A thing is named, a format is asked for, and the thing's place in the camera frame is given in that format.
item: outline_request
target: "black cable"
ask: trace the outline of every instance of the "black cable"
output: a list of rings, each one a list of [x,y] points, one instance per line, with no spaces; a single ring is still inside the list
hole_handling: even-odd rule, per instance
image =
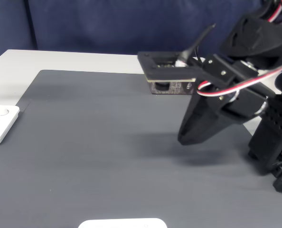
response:
[[[197,46],[197,48],[195,49],[195,54],[196,54],[196,57],[197,57],[198,61],[200,63],[203,63],[201,58],[200,58],[200,56],[199,56],[199,46]]]
[[[210,33],[210,31],[215,28],[216,24],[210,25],[208,26],[201,34],[200,36],[197,38],[197,40],[195,41],[195,43],[188,49],[182,51],[178,57],[178,60],[187,63],[188,58],[190,57],[190,55],[195,51],[196,47],[199,46],[199,44],[202,42],[202,40],[207,37],[207,35]]]

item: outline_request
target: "table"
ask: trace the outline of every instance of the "table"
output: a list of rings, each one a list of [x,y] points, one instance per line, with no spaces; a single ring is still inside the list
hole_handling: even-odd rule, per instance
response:
[[[8,50],[0,56],[0,105],[15,105],[44,69],[143,74],[136,56]],[[274,86],[274,78],[264,84],[279,92]],[[244,125],[253,134],[259,122],[257,117]]]

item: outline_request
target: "white object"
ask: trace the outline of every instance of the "white object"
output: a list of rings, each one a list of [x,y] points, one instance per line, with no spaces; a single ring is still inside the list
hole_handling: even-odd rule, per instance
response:
[[[137,56],[8,50],[0,56],[0,105],[15,105],[43,69],[143,74]],[[263,83],[279,93],[274,80],[270,78]],[[260,120],[257,117],[244,125],[254,133]]]
[[[79,228],[167,228],[159,218],[88,220]]]
[[[181,60],[177,60],[175,62],[175,67],[186,67],[186,66],[187,66],[187,64],[185,62],[181,61]]]
[[[0,143],[19,115],[19,107],[0,105]]]

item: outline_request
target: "gray mat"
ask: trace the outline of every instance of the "gray mat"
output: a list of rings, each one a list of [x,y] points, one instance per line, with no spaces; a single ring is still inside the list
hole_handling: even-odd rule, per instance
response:
[[[77,228],[160,218],[169,228],[282,228],[282,194],[231,127],[183,147],[189,96],[152,95],[142,75],[41,71],[0,145],[0,228]]]

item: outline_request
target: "dark blue backdrop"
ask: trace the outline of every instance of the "dark blue backdrop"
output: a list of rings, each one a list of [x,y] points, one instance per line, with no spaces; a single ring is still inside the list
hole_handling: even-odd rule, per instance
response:
[[[0,55],[7,49],[116,54],[178,51],[216,23],[200,54],[217,52],[260,0],[0,0]]]

